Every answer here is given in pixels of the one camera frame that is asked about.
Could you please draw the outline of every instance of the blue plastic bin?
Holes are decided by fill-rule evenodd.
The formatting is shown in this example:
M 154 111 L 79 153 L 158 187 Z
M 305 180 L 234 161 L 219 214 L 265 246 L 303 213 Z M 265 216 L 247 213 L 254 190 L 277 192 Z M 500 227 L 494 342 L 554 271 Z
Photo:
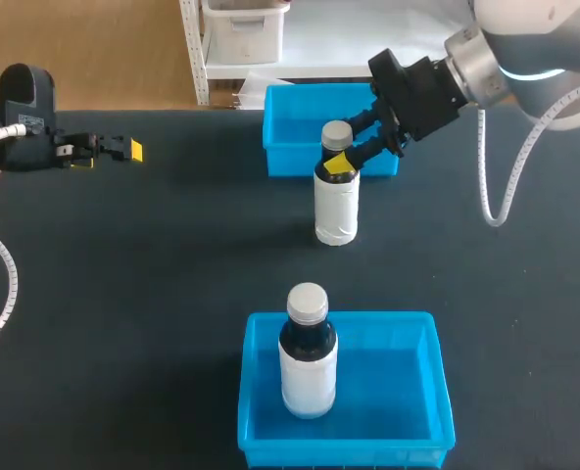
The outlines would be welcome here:
M 286 313 L 249 317 L 238 445 L 250 467 L 440 467 L 454 421 L 429 313 L 331 312 L 338 332 L 336 401 L 301 420 L 281 397 L 278 335 Z
M 350 118 L 375 100 L 368 83 L 269 86 L 264 111 L 268 176 L 312 176 L 320 160 L 320 132 L 334 119 Z M 356 143 L 376 135 L 377 126 Z M 393 176 L 399 159 L 384 151 L 362 169 L 362 176 Z

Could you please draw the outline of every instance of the white bottle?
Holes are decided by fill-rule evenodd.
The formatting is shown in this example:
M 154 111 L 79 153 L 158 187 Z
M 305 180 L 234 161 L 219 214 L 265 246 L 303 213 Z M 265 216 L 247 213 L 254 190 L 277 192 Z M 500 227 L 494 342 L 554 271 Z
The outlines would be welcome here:
M 336 399 L 338 335 L 328 309 L 317 284 L 299 284 L 288 295 L 289 319 L 279 335 L 281 393 L 290 412 L 304 419 L 322 416 Z
M 316 237 L 338 247 L 358 234 L 360 173 L 329 174 L 323 164 L 353 144 L 353 130 L 343 120 L 328 122 L 322 129 L 322 159 L 314 169 L 314 215 Z

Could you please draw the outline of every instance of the bottle cap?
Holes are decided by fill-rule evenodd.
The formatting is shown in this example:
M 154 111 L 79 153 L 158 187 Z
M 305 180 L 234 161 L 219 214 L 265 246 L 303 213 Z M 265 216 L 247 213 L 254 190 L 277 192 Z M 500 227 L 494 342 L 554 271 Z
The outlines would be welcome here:
M 327 316 L 328 310 L 327 293 L 318 284 L 299 284 L 288 294 L 288 314 L 300 325 L 320 323 Z
M 328 150 L 343 151 L 353 145 L 353 129 L 343 120 L 331 120 L 322 128 L 320 143 Z

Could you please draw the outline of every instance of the dark table surface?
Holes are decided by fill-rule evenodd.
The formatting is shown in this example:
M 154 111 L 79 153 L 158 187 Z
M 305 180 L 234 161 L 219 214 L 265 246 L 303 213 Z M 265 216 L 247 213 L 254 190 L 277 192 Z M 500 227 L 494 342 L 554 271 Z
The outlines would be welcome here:
M 146 162 L 5 174 L 21 276 L 0 335 L 0 469 L 244 468 L 247 316 L 304 281 L 332 309 L 427 310 L 456 422 L 447 469 L 580 468 L 580 130 L 547 134 L 507 225 L 488 227 L 475 113 L 362 181 L 360 233 L 313 236 L 309 179 L 269 180 L 262 115 L 61 114 L 129 133 Z M 493 201 L 530 124 L 489 115 Z M 0 261 L 0 309 L 7 292 Z

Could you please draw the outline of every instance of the wooden floor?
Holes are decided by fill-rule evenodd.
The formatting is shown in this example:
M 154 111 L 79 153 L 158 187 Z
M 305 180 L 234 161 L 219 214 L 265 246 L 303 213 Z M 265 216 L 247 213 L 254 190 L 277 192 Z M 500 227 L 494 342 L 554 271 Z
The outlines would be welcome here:
M 0 0 L 0 74 L 47 69 L 59 110 L 196 106 L 178 0 Z

